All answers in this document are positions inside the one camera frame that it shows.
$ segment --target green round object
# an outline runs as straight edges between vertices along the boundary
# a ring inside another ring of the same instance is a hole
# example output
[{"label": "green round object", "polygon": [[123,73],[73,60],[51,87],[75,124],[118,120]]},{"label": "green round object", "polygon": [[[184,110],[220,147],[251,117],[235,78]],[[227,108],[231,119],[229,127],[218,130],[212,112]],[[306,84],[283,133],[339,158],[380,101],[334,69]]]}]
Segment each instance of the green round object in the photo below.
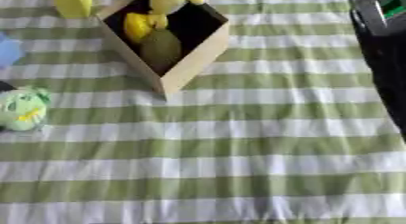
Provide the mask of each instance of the green round object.
[{"label": "green round object", "polygon": [[169,30],[154,30],[142,39],[140,56],[155,73],[163,75],[182,56],[180,40]]}]

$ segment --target yellow block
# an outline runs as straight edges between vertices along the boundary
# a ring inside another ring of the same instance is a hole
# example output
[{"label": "yellow block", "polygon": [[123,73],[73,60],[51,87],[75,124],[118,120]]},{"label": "yellow block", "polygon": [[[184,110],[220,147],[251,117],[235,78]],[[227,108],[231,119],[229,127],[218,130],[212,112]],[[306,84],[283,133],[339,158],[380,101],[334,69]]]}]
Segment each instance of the yellow block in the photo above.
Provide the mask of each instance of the yellow block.
[{"label": "yellow block", "polygon": [[53,0],[56,9],[65,18],[84,18],[90,15],[92,0]]}]

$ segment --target green stripe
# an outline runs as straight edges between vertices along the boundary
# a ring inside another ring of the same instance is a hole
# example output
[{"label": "green stripe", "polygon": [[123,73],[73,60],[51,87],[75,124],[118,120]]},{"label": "green stripe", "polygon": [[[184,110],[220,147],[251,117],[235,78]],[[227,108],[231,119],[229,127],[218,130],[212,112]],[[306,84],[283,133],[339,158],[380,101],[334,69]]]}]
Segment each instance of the green stripe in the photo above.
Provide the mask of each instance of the green stripe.
[{"label": "green stripe", "polygon": [[[102,38],[99,27],[89,28],[15,28],[5,30],[10,37],[21,40],[36,39],[97,39]],[[354,34],[351,24],[259,24],[232,25],[232,35],[335,35]]]},{"label": "green stripe", "polygon": [[232,25],[233,35],[334,35],[354,34],[351,24],[258,24]]},{"label": "green stripe", "polygon": [[381,103],[244,104],[182,107],[128,106],[120,108],[51,109],[51,125],[128,122],[257,121],[274,119],[387,118]]},{"label": "green stripe", "polygon": [[[69,78],[69,79],[14,79],[8,81],[15,86],[27,84],[46,87],[53,93],[111,92],[121,90],[145,90],[140,78],[112,76],[104,78]],[[285,88],[348,88],[373,87],[369,73],[351,74],[316,74],[316,73],[242,73],[201,75],[193,80],[184,90],[198,89],[285,89]]]},{"label": "green stripe", "polygon": [[229,61],[293,61],[293,60],[334,60],[359,59],[363,54],[358,46],[354,47],[287,47],[274,49],[235,49],[226,50],[218,57],[219,62]]},{"label": "green stripe", "polygon": [[99,27],[91,28],[15,28],[13,30],[5,30],[5,33],[10,37],[20,40],[37,40],[37,39],[98,39],[102,38],[102,32]]},{"label": "green stripe", "polygon": [[27,54],[15,65],[27,64],[87,64],[87,63],[109,63],[112,61],[122,61],[114,51],[99,52],[69,52],[69,53],[37,53]]},{"label": "green stripe", "polygon": [[[105,6],[94,6],[96,14]],[[321,12],[348,12],[347,3],[308,3],[308,4],[255,4],[255,5],[214,5],[224,15],[250,15],[250,14],[302,14]],[[44,15],[60,17],[54,7],[10,7],[2,9],[0,18],[41,17]]]},{"label": "green stripe", "polygon": [[[220,62],[230,61],[283,61],[283,60],[333,60],[333,59],[359,59],[363,55],[358,46],[354,47],[287,47],[273,49],[236,49],[230,48],[218,57]],[[27,64],[84,64],[121,62],[122,59],[113,51],[99,52],[49,52],[30,53],[17,62],[16,65]]]},{"label": "green stripe", "polygon": [[254,155],[359,155],[403,151],[399,134],[372,137],[1,143],[0,161],[127,160]]},{"label": "green stripe", "polygon": [[[262,161],[252,167],[264,168]],[[0,202],[190,200],[231,197],[404,193],[404,173],[334,176],[252,176],[201,179],[41,181],[0,183]]]}]

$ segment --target black object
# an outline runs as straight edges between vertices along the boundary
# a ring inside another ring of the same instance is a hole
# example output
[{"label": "black object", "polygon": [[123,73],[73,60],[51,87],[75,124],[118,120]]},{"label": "black object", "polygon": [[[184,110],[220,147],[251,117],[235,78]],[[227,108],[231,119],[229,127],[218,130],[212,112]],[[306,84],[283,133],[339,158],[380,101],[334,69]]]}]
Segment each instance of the black object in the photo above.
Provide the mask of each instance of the black object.
[{"label": "black object", "polygon": [[366,63],[372,69],[378,93],[406,137],[406,32],[374,36],[356,11],[351,11],[353,26]]},{"label": "black object", "polygon": [[[12,85],[5,83],[5,82],[0,82],[0,93],[12,91],[12,90],[15,90],[15,88]],[[0,131],[4,131],[4,130],[5,130],[5,127],[0,126]]]}]

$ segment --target cardboard box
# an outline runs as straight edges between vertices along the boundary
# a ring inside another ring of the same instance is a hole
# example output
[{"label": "cardboard box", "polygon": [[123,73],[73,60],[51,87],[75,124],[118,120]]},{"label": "cardboard box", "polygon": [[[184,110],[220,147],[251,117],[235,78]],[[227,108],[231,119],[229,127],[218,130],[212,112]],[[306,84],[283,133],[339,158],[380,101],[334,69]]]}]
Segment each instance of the cardboard box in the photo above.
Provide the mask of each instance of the cardboard box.
[{"label": "cardboard box", "polygon": [[182,42],[183,58],[159,76],[136,54],[136,48],[123,32],[127,13],[147,14],[149,0],[119,0],[101,10],[97,17],[111,46],[140,72],[158,92],[168,97],[177,92],[224,53],[228,45],[229,22],[209,5],[186,4],[169,15],[169,30]]}]

